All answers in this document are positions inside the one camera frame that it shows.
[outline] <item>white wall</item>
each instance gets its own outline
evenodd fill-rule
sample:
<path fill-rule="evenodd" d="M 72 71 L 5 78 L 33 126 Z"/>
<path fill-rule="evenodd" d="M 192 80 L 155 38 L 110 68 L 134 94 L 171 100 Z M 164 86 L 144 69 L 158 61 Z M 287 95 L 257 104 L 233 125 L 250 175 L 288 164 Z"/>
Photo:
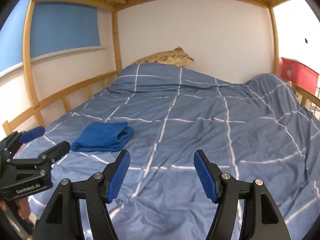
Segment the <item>white wall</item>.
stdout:
<path fill-rule="evenodd" d="M 98 9 L 98 29 L 101 46 L 105 49 L 82 52 L 73 55 L 63 55 L 53 59 L 32 64 L 32 73 L 38 99 L 42 100 L 55 92 L 88 78 L 116 69 L 113 42 L 111 13 Z M 103 89 L 103 82 L 94 85 L 93 93 Z M 0 123 L 11 121 L 14 117 L 30 107 L 23 79 L 23 70 L 0 79 Z M 73 93 L 70 97 L 71 107 L 76 107 L 87 100 L 84 89 Z M 46 124 L 54 121 L 64 114 L 61 101 L 41 111 Z M 36 126 L 34 118 L 21 125 L 18 130 L 26 130 Z M 0 127 L 0 138 L 5 133 Z"/>
<path fill-rule="evenodd" d="M 235 0 L 157 0 L 118 12 L 123 67 L 182 47 L 186 68 L 232 83 L 272 71 L 269 11 Z"/>
<path fill-rule="evenodd" d="M 280 57 L 298 60 L 320 73 L 320 23 L 307 2 L 291 0 L 275 7 L 274 13 Z"/>

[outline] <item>bunk bed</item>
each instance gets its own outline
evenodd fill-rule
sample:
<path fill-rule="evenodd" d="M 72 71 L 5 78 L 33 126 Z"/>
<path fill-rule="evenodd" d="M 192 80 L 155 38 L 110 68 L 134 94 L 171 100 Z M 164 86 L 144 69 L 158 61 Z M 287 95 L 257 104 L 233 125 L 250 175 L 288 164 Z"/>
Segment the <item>bunk bed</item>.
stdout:
<path fill-rule="evenodd" d="M 112 12 L 114 71 L 67 87 L 41 101 L 33 83 L 30 26 L 37 1 L 81 3 Z M 117 11 L 151 0 L 31 0 L 23 33 L 23 68 L 31 107 L 5 121 L 6 134 L 34 116 L 46 126 L 41 110 L 62 100 L 66 114 L 46 127 L 18 158 L 34 157 L 62 140 L 72 142 L 91 122 L 126 121 L 134 129 L 126 149 L 131 165 L 119 197 L 108 206 L 120 239 L 204 239 L 215 206 L 205 198 L 192 165 L 192 155 L 204 150 L 210 161 L 235 178 L 261 178 L 287 223 L 292 239 L 301 239 L 320 212 L 320 176 L 316 167 L 320 123 L 304 106 L 320 99 L 277 75 L 279 55 L 272 8 L 287 0 L 240 0 L 269 8 L 274 35 L 275 74 L 262 74 L 245 84 L 231 84 L 195 71 L 158 63 L 122 69 Z M 110 78 L 116 81 L 110 85 Z M 104 81 L 93 95 L 91 86 Z M 68 95 L 85 88 L 88 101 L 71 109 Z M 301 95 L 300 103 L 296 94 Z M 51 190 L 29 198 L 40 216 L 61 179 L 88 178 L 118 153 L 70 152 L 53 164 Z M 85 204 L 81 203 L 86 239 L 91 239 Z M 239 235 L 243 206 L 233 239 Z"/>

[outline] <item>bedspread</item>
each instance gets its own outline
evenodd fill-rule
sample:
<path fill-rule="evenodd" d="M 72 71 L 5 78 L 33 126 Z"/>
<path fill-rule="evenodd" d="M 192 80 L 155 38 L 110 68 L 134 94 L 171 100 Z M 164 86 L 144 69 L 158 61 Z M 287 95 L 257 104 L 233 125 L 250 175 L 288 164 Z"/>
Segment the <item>bedspread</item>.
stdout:
<path fill-rule="evenodd" d="M 92 122 L 124 121 L 134 129 L 125 146 L 131 164 L 108 205 L 121 240 L 206 238 L 216 205 L 193 166 L 197 149 L 239 180 L 262 179 L 292 240 L 302 239 L 320 213 L 320 123 L 272 74 L 230 84 L 175 66 L 131 65 L 107 89 L 48 125 L 18 157 L 71 143 Z M 53 165 L 54 187 L 29 197 L 33 213 L 41 215 L 61 179 L 87 179 L 118 154 L 70 151 Z M 242 212 L 239 202 L 232 239 L 239 236 Z M 81 214 L 85 237 L 92 239 L 84 201 Z"/>

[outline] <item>folded blue cloth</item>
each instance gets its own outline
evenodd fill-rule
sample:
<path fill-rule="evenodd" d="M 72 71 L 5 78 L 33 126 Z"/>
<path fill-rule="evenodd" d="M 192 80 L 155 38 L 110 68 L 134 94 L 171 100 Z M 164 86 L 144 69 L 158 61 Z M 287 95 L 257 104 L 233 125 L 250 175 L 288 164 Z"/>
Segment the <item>folded blue cloth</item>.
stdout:
<path fill-rule="evenodd" d="M 93 122 L 71 144 L 74 152 L 118 152 L 130 140 L 133 129 L 127 122 Z"/>

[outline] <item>red storage bin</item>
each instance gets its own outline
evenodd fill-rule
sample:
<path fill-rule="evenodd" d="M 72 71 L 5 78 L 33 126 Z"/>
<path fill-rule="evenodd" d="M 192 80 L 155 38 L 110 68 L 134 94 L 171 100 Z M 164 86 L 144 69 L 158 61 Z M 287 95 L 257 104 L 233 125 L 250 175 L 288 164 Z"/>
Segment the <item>red storage bin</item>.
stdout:
<path fill-rule="evenodd" d="M 292 81 L 292 83 L 314 95 L 316 93 L 319 74 L 297 60 L 284 57 L 281 59 L 281 77 Z"/>

